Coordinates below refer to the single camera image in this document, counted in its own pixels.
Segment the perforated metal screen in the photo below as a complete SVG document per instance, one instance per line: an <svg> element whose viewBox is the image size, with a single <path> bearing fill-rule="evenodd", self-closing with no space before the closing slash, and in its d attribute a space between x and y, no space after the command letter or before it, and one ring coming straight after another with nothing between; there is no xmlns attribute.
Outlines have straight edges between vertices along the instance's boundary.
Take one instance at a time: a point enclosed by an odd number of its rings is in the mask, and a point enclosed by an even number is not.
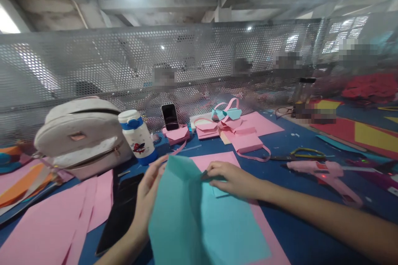
<svg viewBox="0 0 398 265"><path fill-rule="evenodd" d="M332 26L315 19L1 35L1 143L32 140L52 107L87 95L141 111L151 131L163 126L166 103L182 123L232 97L243 113L286 104L312 65L338 61L322 53Z"/></svg>

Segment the person's right hand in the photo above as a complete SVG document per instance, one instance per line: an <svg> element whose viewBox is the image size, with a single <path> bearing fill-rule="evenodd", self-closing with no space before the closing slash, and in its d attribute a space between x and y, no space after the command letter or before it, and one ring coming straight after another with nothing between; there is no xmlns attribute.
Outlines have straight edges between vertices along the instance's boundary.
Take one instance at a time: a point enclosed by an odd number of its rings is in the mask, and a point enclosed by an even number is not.
<svg viewBox="0 0 398 265"><path fill-rule="evenodd" d="M207 167L207 176L212 178L223 176L227 182L212 180L211 186L215 186L227 193L247 199L260 199L272 187L269 181L261 180L241 168L223 161L212 161Z"/></svg>

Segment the scissors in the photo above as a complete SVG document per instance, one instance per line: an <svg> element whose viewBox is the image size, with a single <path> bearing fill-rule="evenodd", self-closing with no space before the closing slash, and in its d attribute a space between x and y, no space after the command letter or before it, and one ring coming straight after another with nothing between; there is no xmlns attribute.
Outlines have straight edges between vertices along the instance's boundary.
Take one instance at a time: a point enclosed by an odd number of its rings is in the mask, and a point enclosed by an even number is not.
<svg viewBox="0 0 398 265"><path fill-rule="evenodd" d="M297 154L299 151L307 151L307 152L314 152L317 155L311 154ZM316 160L326 160L326 155L323 152L320 152L315 149L310 148L302 148L299 147L296 150L292 151L288 156L273 156L271 155L270 160L281 160L281 161L296 161L298 157L308 158L308 159L316 159Z"/></svg>

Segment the person's left hand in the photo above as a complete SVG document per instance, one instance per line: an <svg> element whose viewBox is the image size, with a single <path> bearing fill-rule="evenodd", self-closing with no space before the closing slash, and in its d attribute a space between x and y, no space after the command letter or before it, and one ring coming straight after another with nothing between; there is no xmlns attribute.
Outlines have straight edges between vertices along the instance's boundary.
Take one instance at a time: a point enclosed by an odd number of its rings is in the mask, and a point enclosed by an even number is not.
<svg viewBox="0 0 398 265"><path fill-rule="evenodd" d="M134 220L129 231L135 236L148 238L148 225L155 205L156 194L158 192L160 178L162 177L165 166L162 164L167 161L168 155L164 155L154 161L146 170L144 177L138 185L137 204Z"/></svg>

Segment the hand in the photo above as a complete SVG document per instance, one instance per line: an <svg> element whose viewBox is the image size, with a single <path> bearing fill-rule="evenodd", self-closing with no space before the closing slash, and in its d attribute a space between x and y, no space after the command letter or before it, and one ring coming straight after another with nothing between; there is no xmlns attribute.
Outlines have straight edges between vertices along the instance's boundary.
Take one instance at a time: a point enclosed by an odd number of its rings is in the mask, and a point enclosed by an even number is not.
<svg viewBox="0 0 398 265"><path fill-rule="evenodd" d="M129 231L135 236L148 238L148 225L155 205L160 178L165 172L163 165L168 155L164 155L150 164L138 185L136 212Z"/></svg>
<svg viewBox="0 0 398 265"><path fill-rule="evenodd" d="M207 168L207 176L223 176L227 182L212 180L210 185L247 199L262 199L264 196L261 193L267 191L264 188L274 186L271 182L260 180L241 168L223 161L212 161Z"/></svg>

